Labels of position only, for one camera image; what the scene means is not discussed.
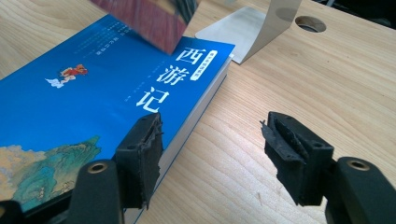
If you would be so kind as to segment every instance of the wooden table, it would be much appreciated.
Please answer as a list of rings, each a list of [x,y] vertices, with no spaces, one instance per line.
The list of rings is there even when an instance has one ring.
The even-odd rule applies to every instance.
[[[186,35],[243,6],[205,0]],[[0,78],[104,13],[89,1],[0,2]],[[396,31],[304,0],[295,23],[229,75],[195,127],[139,223],[325,223],[320,207],[295,206],[263,151],[260,120],[289,114],[335,147],[334,158],[376,164],[396,186]]]

